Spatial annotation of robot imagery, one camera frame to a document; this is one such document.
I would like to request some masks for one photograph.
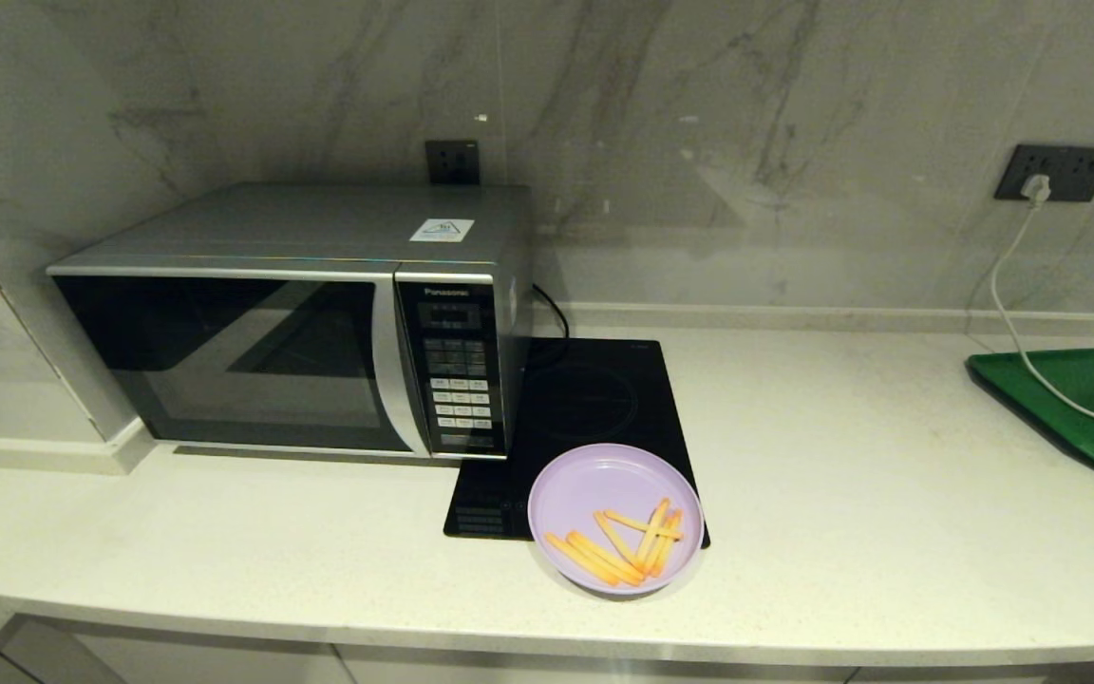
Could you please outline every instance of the microwave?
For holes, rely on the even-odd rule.
[[[501,459],[533,236],[525,187],[242,184],[47,274],[158,441]]]

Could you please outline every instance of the plug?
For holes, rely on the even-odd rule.
[[[1046,204],[1046,199],[1049,198],[1049,176],[1036,173],[1029,175],[1028,181],[1024,182],[1024,187],[1021,187],[1020,195],[1028,198],[1028,202],[1033,207],[1039,207]]]

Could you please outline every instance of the green tray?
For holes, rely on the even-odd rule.
[[[1031,351],[1028,359],[1062,394],[1094,411],[1094,349]],[[1029,375],[1020,355],[977,355],[969,376],[1069,454],[1094,464],[1094,419],[1061,403]]]

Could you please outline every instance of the warning label sticker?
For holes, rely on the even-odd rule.
[[[408,242],[462,242],[473,225],[474,220],[427,220]]]

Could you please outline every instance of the french fry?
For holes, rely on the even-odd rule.
[[[631,528],[633,530],[639,530],[641,532],[648,532],[648,524],[639,520],[632,520],[625,514],[619,514],[617,511],[610,509],[602,511],[602,514],[607,517],[607,520],[613,520],[625,528]],[[657,532],[657,536],[668,536],[670,540],[682,540],[682,533],[676,530],[661,530]]]
[[[673,511],[673,514],[670,515],[670,520],[665,521],[665,529],[676,530],[680,524],[682,509],[678,509]],[[647,570],[648,575],[651,575],[652,577],[660,577],[665,570],[665,563],[670,559],[670,549],[673,548],[673,540],[668,540],[668,537],[665,536],[657,536],[656,540],[655,555],[654,558],[652,558],[651,567]]]
[[[661,499],[661,502],[656,503],[656,510],[652,511],[651,519],[648,520],[648,530],[644,531],[644,537],[639,541],[639,548],[636,549],[636,558],[641,567],[647,567],[648,553],[652,550],[652,543],[656,542],[657,531],[661,529],[661,523],[665,522],[667,510],[670,510],[670,499]]]
[[[636,554],[632,553],[631,549],[627,548],[627,544],[622,541],[622,537],[619,536],[619,533],[616,532],[616,529],[610,528],[610,523],[607,522],[607,517],[602,514],[601,511],[594,511],[594,520],[598,521],[598,528],[602,529],[602,532],[605,536],[607,536],[607,540],[610,540],[610,543],[615,545],[615,549],[619,550],[619,555],[621,555],[622,558],[630,564],[630,566],[635,567],[636,570],[643,572],[644,569],[636,565],[638,563]]]
[[[625,559],[617,558],[610,550],[605,550],[602,546],[594,544],[594,541],[590,540],[585,534],[573,530],[573,532],[569,532],[568,534],[568,543],[577,546],[578,549],[581,549],[581,553],[589,555],[590,558],[596,556],[602,559],[602,563],[610,566],[615,575],[619,577],[619,580],[626,581],[627,584],[638,587],[644,580],[643,572],[639,571],[630,563],[625,561]]]
[[[612,587],[619,584],[619,577],[615,572],[607,570],[603,564],[595,563],[590,556],[582,554],[581,549],[574,548],[571,544],[560,540],[559,536],[555,536],[555,534],[548,532],[547,542],[550,542],[550,545],[556,546],[557,549],[562,550],[568,558],[572,559],[572,563],[585,568],[596,579],[603,580]]]

